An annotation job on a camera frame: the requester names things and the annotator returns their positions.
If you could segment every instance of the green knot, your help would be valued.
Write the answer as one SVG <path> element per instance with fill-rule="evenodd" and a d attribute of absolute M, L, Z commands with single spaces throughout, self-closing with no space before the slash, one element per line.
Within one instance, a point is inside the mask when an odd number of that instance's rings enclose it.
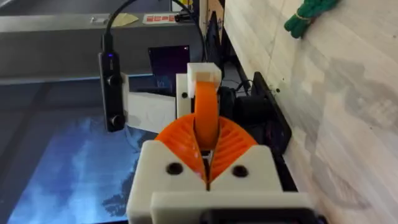
<path fill-rule="evenodd" d="M 304 0 L 296 14 L 285 23 L 284 27 L 288 32 L 291 32 L 292 37 L 303 37 L 314 19 L 325 11 L 333 9 L 337 2 L 338 0 Z"/>

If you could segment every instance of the hole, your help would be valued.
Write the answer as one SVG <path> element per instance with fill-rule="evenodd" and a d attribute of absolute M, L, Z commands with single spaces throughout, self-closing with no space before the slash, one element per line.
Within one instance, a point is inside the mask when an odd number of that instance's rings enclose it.
<path fill-rule="evenodd" d="M 249 171 L 246 169 L 245 166 L 237 165 L 233 168 L 232 174 L 235 177 L 243 178 L 243 177 L 247 177 L 249 175 Z"/>
<path fill-rule="evenodd" d="M 183 171 L 183 167 L 181 165 L 181 163 L 179 162 L 173 162 L 170 163 L 167 167 L 166 167 L 166 171 L 168 174 L 170 175 L 179 175 L 182 173 Z"/>

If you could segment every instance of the label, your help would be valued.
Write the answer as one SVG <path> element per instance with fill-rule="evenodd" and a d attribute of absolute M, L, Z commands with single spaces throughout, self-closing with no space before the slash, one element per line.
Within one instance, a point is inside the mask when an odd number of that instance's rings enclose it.
<path fill-rule="evenodd" d="M 143 24 L 174 24 L 174 16 L 177 13 L 155 13 L 155 14 L 145 14 Z"/>

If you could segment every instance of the black cable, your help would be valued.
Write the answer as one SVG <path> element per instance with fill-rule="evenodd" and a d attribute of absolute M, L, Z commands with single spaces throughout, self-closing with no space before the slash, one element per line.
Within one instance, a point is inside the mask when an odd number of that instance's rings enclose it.
<path fill-rule="evenodd" d="M 118 9 L 116 11 L 114 11 L 111 14 L 111 17 L 109 18 L 109 21 L 108 21 L 108 23 L 106 25 L 105 34 L 110 34 L 111 33 L 111 29 L 112 29 L 112 25 L 113 25 L 114 20 L 117 18 L 117 16 L 120 14 L 120 12 L 122 12 L 126 7 L 128 7 L 129 5 L 131 5 L 135 1 L 137 1 L 137 0 L 127 0 L 120 7 L 118 7 Z"/>
<path fill-rule="evenodd" d="M 223 81 L 226 81 L 226 82 L 234 82 L 234 83 L 236 83 L 236 84 L 240 84 L 239 82 L 237 82 L 237 81 L 235 81 L 235 80 L 222 80 L 221 81 L 221 84 L 223 83 Z"/>
<path fill-rule="evenodd" d="M 126 7 L 128 7 L 130 4 L 132 4 L 135 1 L 137 1 L 137 0 L 127 0 L 116 11 L 114 11 L 112 13 L 111 17 L 109 18 L 108 24 L 106 25 L 105 34 L 103 36 L 103 50 L 105 52 L 113 52 L 113 38 L 112 38 L 112 35 L 111 35 L 111 28 L 112 28 L 112 24 L 113 24 L 115 18 Z M 201 33 L 199 23 L 195 20 L 195 18 L 193 17 L 191 11 L 184 4 L 182 4 L 179 0 L 172 0 L 172 1 L 175 2 L 176 4 L 178 4 L 185 12 L 187 12 L 187 14 L 189 15 L 190 19 L 195 24 L 195 27 L 197 28 L 197 31 L 198 31 L 198 33 L 200 35 L 201 50 L 202 50 L 201 60 L 202 60 L 202 62 L 203 61 L 207 62 L 208 59 L 207 59 L 207 49 L 206 49 L 206 44 L 205 44 L 205 37 Z"/>
<path fill-rule="evenodd" d="M 239 84 L 238 87 L 236 87 L 235 91 L 239 91 L 242 88 L 242 86 L 244 84 L 246 84 L 247 82 L 252 82 L 253 83 L 253 80 L 245 80 L 245 81 L 241 82 L 241 84 Z"/>

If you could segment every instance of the wooden wall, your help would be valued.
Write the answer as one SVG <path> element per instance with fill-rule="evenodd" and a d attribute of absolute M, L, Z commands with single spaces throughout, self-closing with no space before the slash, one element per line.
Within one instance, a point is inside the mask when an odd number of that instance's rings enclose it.
<path fill-rule="evenodd" d="M 331 223 L 398 223 L 398 1 L 341 0 L 302 40 L 302 0 L 226 0 L 224 26 L 262 72 L 293 138 L 285 158 Z"/>

